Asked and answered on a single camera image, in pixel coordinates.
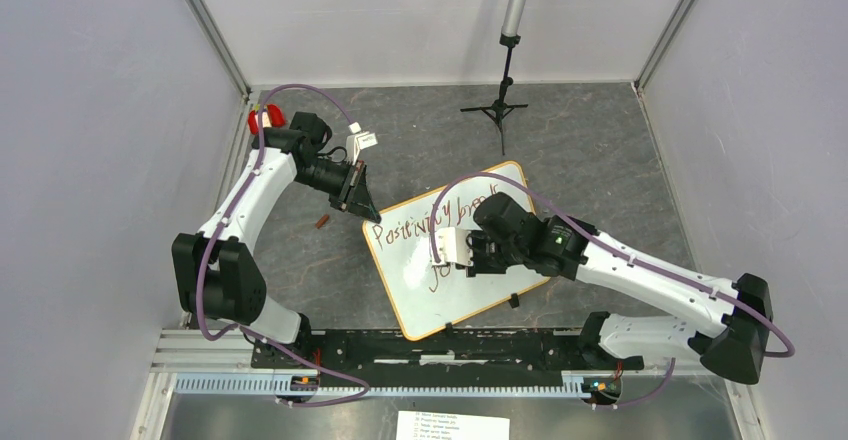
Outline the red marker cap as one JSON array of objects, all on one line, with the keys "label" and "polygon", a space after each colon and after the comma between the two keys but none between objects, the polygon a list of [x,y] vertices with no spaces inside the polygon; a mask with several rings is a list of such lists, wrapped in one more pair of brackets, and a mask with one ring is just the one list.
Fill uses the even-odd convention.
[{"label": "red marker cap", "polygon": [[329,215],[329,214],[325,214],[325,215],[323,215],[323,216],[322,216],[322,217],[321,217],[321,218],[320,218],[320,219],[316,222],[316,224],[315,224],[315,228],[316,228],[316,229],[322,229],[322,228],[323,228],[323,227],[324,227],[324,226],[328,223],[328,221],[329,221],[329,220],[330,220],[330,215]]}]

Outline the yellow framed whiteboard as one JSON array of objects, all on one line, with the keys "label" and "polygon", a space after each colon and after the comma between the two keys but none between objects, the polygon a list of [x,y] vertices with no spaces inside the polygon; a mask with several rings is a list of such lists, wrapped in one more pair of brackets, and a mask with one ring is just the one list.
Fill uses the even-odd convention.
[{"label": "yellow framed whiteboard", "polygon": [[[544,285],[550,277],[523,266],[503,275],[466,277],[455,267],[433,266],[428,241],[432,204],[444,186],[380,211],[379,224],[363,221],[362,232],[400,329],[418,341]],[[436,227],[478,228],[473,211],[497,192],[506,192],[532,213],[532,199],[500,180],[474,178],[453,187],[436,214]]]}]

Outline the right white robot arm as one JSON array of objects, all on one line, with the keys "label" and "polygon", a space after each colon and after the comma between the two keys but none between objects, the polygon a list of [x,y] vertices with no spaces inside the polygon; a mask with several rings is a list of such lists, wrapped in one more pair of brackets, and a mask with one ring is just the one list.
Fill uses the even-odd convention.
[{"label": "right white robot arm", "polygon": [[696,360],[736,383],[759,382],[773,319],[763,278],[745,273],[730,280],[688,270],[573,217],[541,219],[505,193],[484,200],[473,219],[475,228],[461,241],[470,277],[521,266],[544,277],[614,290],[661,310],[649,317],[591,314],[577,342],[585,365],[668,357]]}]

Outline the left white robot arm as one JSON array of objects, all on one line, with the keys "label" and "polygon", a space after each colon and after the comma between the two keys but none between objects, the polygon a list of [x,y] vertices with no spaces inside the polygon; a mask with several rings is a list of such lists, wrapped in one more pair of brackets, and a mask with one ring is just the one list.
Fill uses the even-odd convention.
[{"label": "left white robot arm", "polygon": [[335,160],[326,148],[332,131],[314,113],[297,112],[287,121],[271,107],[251,113],[248,126],[254,138],[237,184],[197,232],[180,233],[172,244],[179,301],[197,319],[231,321],[276,341],[278,357],[302,367],[314,354],[307,319],[268,296],[255,246],[272,208],[293,183],[327,194],[333,209],[380,222],[360,157],[377,138],[353,123],[341,148],[345,156]]}]

